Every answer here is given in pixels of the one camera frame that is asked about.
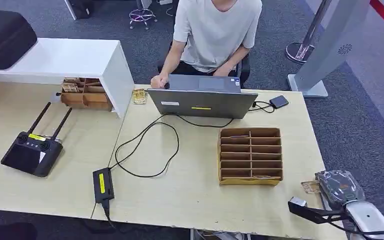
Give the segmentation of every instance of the power adapter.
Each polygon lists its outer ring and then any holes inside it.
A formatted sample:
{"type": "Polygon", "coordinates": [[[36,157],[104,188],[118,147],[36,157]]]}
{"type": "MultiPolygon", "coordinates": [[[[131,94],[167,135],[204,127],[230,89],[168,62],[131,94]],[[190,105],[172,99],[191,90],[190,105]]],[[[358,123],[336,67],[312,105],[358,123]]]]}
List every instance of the power adapter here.
{"type": "Polygon", "coordinates": [[[280,109],[289,104],[288,100],[283,95],[277,96],[270,100],[270,104],[274,109],[280,109]]]}
{"type": "Polygon", "coordinates": [[[95,202],[102,204],[105,215],[110,216],[110,200],[114,198],[113,179],[109,167],[94,171],[93,188],[95,192],[95,202]]]}

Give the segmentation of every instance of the person's hand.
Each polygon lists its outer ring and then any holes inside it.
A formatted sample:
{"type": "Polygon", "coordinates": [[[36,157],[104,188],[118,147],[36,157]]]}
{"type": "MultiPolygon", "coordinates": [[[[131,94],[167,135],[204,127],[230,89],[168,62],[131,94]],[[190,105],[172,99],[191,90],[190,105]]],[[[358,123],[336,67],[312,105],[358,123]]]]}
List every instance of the person's hand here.
{"type": "Polygon", "coordinates": [[[151,87],[153,89],[162,89],[164,85],[169,81],[169,76],[165,74],[159,74],[151,79],[151,87]]]}
{"type": "Polygon", "coordinates": [[[218,77],[227,77],[229,76],[229,73],[231,72],[232,68],[223,64],[220,66],[212,75],[218,76],[218,77]]]}

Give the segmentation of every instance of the yellow label on controller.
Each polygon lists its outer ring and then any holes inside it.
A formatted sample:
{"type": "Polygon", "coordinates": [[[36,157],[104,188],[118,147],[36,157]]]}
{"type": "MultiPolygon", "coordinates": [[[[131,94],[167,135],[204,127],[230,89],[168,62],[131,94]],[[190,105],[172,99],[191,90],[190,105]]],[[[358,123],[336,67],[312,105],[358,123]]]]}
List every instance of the yellow label on controller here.
{"type": "Polygon", "coordinates": [[[211,110],[211,107],[193,106],[192,109],[197,109],[197,110],[211,110]]]}
{"type": "Polygon", "coordinates": [[[104,174],[99,174],[99,185],[100,185],[100,193],[105,193],[105,184],[104,184],[104,174]]]}
{"type": "Polygon", "coordinates": [[[34,135],[34,134],[29,134],[28,135],[29,138],[32,138],[32,139],[36,139],[36,140],[39,140],[39,141],[45,141],[46,138],[44,138],[43,136],[38,136],[38,135],[34,135]]]}

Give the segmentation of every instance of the white t-shirt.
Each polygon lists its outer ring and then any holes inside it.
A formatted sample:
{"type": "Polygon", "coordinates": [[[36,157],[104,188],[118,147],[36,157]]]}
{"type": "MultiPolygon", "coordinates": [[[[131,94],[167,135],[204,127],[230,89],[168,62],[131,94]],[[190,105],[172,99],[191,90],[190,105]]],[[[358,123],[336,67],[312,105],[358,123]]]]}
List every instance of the white t-shirt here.
{"type": "Polygon", "coordinates": [[[179,0],[173,39],[186,43],[181,60],[210,73],[241,46],[254,46],[261,0],[237,0],[226,12],[211,0],[179,0]]]}

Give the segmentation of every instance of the rolling chair base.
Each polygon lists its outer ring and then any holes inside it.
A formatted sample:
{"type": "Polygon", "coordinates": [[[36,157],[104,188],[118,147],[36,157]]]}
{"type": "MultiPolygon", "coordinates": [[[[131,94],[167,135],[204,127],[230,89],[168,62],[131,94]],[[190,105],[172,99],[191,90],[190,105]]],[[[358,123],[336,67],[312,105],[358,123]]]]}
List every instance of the rolling chair base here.
{"type": "Polygon", "coordinates": [[[147,23],[148,20],[153,18],[154,22],[158,21],[157,17],[154,15],[154,13],[151,10],[145,9],[145,8],[144,9],[135,9],[135,10],[131,11],[128,16],[130,17],[130,29],[134,28],[132,25],[133,22],[144,23],[145,24],[145,30],[148,30],[148,29],[150,29],[148,27],[148,23],[147,23]]]}

